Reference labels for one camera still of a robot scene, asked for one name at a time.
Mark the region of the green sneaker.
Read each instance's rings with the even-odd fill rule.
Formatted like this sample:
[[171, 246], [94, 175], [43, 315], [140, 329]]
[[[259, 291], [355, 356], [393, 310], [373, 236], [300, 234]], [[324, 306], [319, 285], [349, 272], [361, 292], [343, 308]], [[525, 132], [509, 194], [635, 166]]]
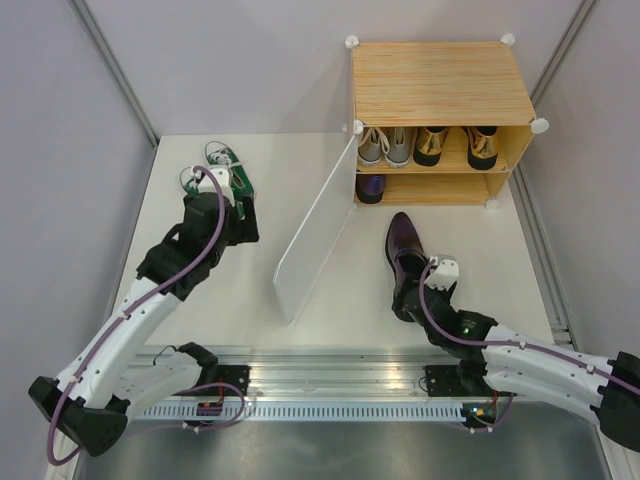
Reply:
[[192, 167], [185, 167], [179, 173], [181, 188], [188, 195], [196, 195], [199, 193], [199, 185], [203, 177], [202, 172], [194, 171]]
[[213, 140], [204, 147], [204, 156], [209, 165], [225, 167], [231, 177], [232, 190], [236, 199], [245, 196], [255, 198], [255, 190], [244, 169], [244, 163], [225, 143]]

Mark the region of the purple loafer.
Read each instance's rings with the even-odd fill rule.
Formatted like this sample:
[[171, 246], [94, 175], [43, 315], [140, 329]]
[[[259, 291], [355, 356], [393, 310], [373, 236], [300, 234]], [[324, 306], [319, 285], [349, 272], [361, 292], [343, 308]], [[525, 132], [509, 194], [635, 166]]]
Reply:
[[355, 184], [356, 197], [363, 204], [377, 204], [384, 196], [386, 183], [386, 175], [358, 174]]
[[404, 297], [419, 285], [419, 278], [428, 262], [418, 233], [405, 212], [396, 213], [385, 240], [385, 256], [393, 271], [395, 286], [391, 310], [405, 323], [415, 320], [404, 306]]

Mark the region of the grey sneaker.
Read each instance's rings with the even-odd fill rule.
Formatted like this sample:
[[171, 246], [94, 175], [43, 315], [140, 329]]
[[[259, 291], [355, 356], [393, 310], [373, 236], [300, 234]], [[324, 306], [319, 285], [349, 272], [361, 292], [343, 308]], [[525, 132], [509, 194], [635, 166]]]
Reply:
[[389, 150], [385, 132], [378, 127], [366, 127], [358, 143], [358, 164], [370, 167], [380, 163]]
[[408, 165], [414, 130], [410, 127], [392, 127], [388, 129], [388, 148], [385, 153], [386, 163], [392, 168], [403, 168]]

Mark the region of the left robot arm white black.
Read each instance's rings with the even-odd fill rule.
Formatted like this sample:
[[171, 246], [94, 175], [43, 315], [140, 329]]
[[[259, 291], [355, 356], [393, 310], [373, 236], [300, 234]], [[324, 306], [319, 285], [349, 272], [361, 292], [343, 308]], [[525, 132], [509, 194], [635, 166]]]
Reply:
[[182, 221], [147, 252], [129, 292], [87, 347], [57, 376], [39, 376], [30, 386], [29, 397], [49, 422], [50, 464], [64, 463], [54, 453], [58, 433], [96, 457], [121, 438], [131, 420], [168, 397], [224, 391], [245, 397], [245, 388], [220, 374], [218, 358], [194, 342], [137, 377], [124, 376], [150, 335], [209, 277], [224, 250], [259, 239], [250, 196], [234, 207], [222, 194], [200, 193], [185, 196], [183, 205]]

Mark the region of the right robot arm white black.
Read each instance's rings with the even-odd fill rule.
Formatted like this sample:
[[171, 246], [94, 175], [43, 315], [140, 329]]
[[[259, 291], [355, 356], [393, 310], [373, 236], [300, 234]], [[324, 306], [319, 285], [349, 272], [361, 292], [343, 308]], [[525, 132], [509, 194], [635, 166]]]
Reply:
[[418, 280], [395, 287], [392, 310], [420, 325], [429, 342], [460, 363], [459, 388], [489, 388], [570, 411], [610, 440], [639, 449], [639, 358], [613, 359], [569, 351], [531, 339], [477, 312], [455, 310], [450, 296]]

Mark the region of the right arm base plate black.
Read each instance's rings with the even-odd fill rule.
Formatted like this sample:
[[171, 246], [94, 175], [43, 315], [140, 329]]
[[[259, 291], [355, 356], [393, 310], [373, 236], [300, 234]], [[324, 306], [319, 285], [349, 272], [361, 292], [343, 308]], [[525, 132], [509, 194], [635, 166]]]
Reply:
[[422, 386], [430, 397], [470, 397], [472, 390], [463, 385], [455, 365], [426, 365]]

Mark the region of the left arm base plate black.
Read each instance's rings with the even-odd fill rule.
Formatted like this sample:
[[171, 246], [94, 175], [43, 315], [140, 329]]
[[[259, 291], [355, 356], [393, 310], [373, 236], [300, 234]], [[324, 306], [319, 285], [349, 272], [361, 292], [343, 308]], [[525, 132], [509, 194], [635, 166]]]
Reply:
[[249, 365], [219, 365], [216, 373], [206, 375], [190, 389], [176, 393], [180, 396], [239, 397], [246, 396], [250, 383]]

